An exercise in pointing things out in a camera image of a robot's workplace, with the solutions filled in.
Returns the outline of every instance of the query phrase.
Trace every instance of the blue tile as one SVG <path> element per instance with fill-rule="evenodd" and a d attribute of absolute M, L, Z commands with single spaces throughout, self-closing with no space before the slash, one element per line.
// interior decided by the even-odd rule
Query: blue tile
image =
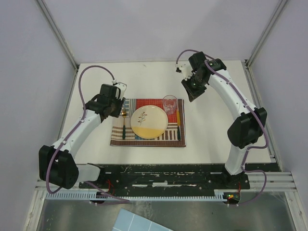
<path fill-rule="evenodd" d="M 150 224 L 148 219 L 135 215 L 129 231 L 148 231 Z"/>
<path fill-rule="evenodd" d="M 149 231 L 169 231 L 169 229 L 167 229 L 164 226 L 161 226 L 159 224 L 153 223 L 151 224 L 150 230 Z"/>
<path fill-rule="evenodd" d="M 117 219 L 115 221 L 114 228 L 121 231 L 128 231 L 128 228 L 131 224 L 134 214 L 128 212 L 127 210 L 121 209 Z"/>

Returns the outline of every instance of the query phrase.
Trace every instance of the white plate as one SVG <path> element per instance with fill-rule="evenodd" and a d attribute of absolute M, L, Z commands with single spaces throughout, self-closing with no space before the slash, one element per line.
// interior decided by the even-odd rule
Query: white plate
<path fill-rule="evenodd" d="M 138 108 L 130 119 L 131 129 L 144 139 L 153 139 L 165 132 L 168 117 L 163 109 L 154 105 Z"/>

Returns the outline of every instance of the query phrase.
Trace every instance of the fork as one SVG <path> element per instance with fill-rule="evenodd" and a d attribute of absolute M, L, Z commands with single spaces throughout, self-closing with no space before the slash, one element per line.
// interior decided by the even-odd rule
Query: fork
<path fill-rule="evenodd" d="M 125 140 L 125 118 L 126 118 L 126 109 L 123 108 L 122 110 L 122 117 L 123 117 L 123 136 L 122 138 Z"/>

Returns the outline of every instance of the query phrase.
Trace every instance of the plant design on plate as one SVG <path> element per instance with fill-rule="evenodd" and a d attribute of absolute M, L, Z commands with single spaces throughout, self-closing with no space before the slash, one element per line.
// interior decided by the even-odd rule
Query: plant design on plate
<path fill-rule="evenodd" d="M 145 112 L 142 112 L 141 115 L 138 117 L 139 118 L 138 122 L 140 123 L 140 126 L 141 123 L 145 121 L 145 116 L 147 116 L 147 114 Z"/>

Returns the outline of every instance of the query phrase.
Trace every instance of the gray wall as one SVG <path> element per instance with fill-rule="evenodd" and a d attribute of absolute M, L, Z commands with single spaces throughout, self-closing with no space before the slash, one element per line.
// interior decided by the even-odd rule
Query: gray wall
<path fill-rule="evenodd" d="M 253 73 L 285 170 L 308 214 L 308 1 L 291 0 Z"/>
<path fill-rule="evenodd" d="M 34 0 L 2 1 L 0 34 L 0 230 L 18 231 L 74 71 Z"/>
<path fill-rule="evenodd" d="M 278 0 L 45 0 L 78 63 L 247 59 Z"/>

